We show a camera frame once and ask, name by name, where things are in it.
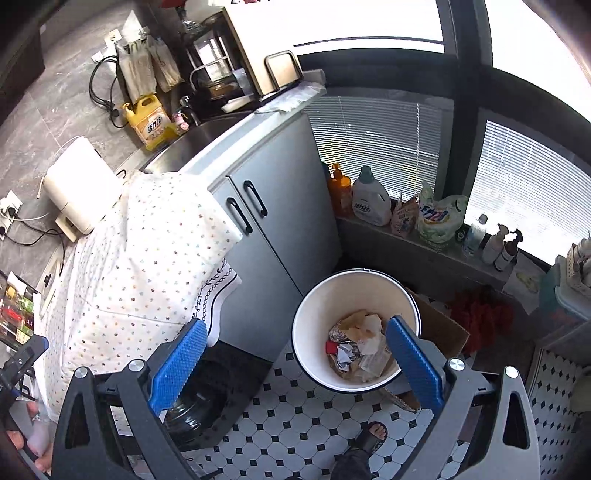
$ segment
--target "faucet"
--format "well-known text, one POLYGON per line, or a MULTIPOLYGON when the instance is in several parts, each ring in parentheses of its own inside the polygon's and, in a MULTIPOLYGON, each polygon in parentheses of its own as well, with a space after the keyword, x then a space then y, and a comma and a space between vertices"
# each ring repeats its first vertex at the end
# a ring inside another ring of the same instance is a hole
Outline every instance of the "faucet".
POLYGON ((201 125, 201 121, 199 117, 191 107, 191 101, 188 95, 181 97, 178 100, 180 107, 177 108, 176 113, 180 113, 183 117, 187 118, 187 120, 193 120, 195 125, 201 125))

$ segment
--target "orange bottle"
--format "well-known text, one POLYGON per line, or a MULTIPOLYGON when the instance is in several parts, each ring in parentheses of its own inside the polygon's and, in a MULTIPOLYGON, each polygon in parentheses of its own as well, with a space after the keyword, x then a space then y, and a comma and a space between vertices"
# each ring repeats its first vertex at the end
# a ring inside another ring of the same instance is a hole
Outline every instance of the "orange bottle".
POLYGON ((328 186, 335 215, 352 216, 351 179, 343 175, 338 163, 334 163, 332 167, 334 170, 333 178, 328 180, 328 186))

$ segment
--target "cabinet handle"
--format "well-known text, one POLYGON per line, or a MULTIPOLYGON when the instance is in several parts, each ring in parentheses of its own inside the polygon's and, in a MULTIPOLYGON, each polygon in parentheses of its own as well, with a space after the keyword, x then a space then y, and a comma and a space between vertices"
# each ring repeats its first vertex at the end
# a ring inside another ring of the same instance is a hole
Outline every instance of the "cabinet handle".
POLYGON ((240 215, 240 217, 242 218, 242 221, 246 225, 246 228, 244 229, 246 234, 248 235, 249 233, 252 233, 251 224, 248 223, 248 220, 244 216, 244 213, 242 213, 242 210, 240 210, 240 206, 238 205, 238 202, 234 198, 228 197, 228 203, 236 209, 236 211, 238 212, 238 215, 240 215))
POLYGON ((261 216, 266 217, 267 215, 269 215, 267 207, 265 207, 265 204, 262 202, 261 196, 258 194, 254 184, 250 180, 244 181, 244 189, 251 189, 252 192, 255 194, 255 197, 258 200, 259 205, 261 205, 261 216))

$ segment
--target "floral cloth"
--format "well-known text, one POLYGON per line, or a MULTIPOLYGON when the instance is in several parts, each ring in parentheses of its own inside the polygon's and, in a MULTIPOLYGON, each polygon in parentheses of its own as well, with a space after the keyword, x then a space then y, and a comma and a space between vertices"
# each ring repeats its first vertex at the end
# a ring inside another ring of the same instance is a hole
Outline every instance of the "floral cloth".
POLYGON ((52 420, 77 367, 101 374, 147 359, 203 314, 221 268, 222 277, 230 273, 217 287, 235 288, 239 279, 222 259, 241 238, 197 176, 134 174, 103 221, 78 240, 35 326, 50 343, 35 370, 52 420))

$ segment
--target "sink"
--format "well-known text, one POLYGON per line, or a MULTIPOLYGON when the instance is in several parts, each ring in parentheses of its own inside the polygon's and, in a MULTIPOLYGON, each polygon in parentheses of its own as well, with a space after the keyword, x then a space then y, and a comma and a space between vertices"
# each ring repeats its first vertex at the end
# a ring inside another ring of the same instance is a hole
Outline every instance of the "sink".
POLYGON ((140 170, 145 173, 179 171, 201 150, 249 114, 250 112, 233 113, 192 127, 182 137, 150 158, 140 170))

